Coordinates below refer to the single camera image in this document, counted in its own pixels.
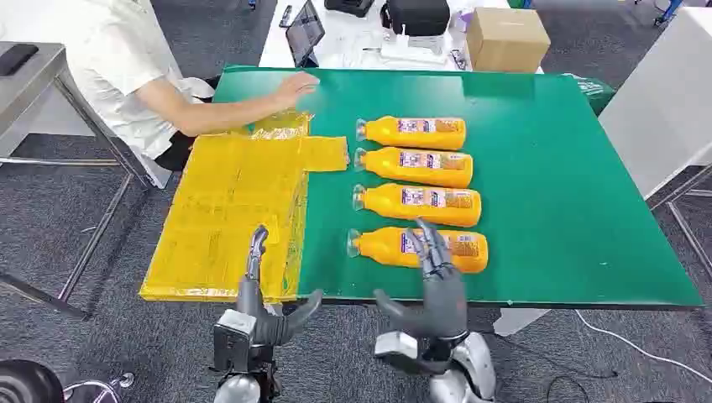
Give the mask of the person's hand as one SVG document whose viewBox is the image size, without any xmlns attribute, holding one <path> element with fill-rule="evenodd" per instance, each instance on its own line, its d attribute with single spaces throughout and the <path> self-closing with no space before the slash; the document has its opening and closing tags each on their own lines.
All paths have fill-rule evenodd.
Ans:
<svg viewBox="0 0 712 403">
<path fill-rule="evenodd" d="M 298 100 L 313 93 L 320 81 L 317 77 L 304 71 L 286 77 L 277 90 L 271 94 L 272 100 L 280 110 L 295 107 Z"/>
</svg>

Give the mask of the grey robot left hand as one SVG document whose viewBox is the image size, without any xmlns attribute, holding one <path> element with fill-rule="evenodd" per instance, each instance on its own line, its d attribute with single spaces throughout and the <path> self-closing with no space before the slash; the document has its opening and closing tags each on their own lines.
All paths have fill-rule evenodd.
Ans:
<svg viewBox="0 0 712 403">
<path fill-rule="evenodd" d="M 323 290 L 313 291 L 306 303 L 287 316 L 276 316 L 264 307 L 260 289 L 260 267 L 265 252 L 268 229 L 260 224 L 250 239 L 246 271 L 238 286 L 237 310 L 255 318 L 254 342 L 264 346 L 280 346 L 291 340 L 307 320 L 322 305 Z"/>
</svg>

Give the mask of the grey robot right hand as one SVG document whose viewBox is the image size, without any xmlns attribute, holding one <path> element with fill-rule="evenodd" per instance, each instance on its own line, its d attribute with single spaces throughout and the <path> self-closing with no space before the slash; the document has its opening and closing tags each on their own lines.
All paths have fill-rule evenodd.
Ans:
<svg viewBox="0 0 712 403">
<path fill-rule="evenodd" d="M 417 218 L 422 236 L 413 229 L 406 236 L 414 245 L 421 267 L 420 311 L 393 301 L 383 290 L 374 290 L 376 305 L 400 330 L 419 338 L 460 338 L 468 332 L 467 302 L 462 274 L 455 266 L 444 237 L 429 222 Z"/>
</svg>

